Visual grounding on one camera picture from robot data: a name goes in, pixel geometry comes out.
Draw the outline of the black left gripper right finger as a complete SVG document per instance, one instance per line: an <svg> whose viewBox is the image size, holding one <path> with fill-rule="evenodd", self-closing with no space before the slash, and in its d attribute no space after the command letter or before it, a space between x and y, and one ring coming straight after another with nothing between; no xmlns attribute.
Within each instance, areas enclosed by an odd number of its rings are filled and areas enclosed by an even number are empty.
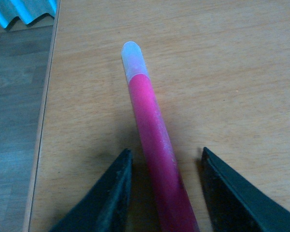
<svg viewBox="0 0 290 232"><path fill-rule="evenodd" d="M290 212L204 147L202 184L216 232L290 232Z"/></svg>

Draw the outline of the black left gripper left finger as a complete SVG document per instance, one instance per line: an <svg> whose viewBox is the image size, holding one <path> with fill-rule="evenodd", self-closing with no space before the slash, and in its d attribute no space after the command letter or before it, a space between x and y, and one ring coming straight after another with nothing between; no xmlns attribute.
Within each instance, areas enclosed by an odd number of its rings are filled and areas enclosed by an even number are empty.
<svg viewBox="0 0 290 232"><path fill-rule="evenodd" d="M50 231L123 232L131 196L132 153L124 149L86 196Z"/></svg>

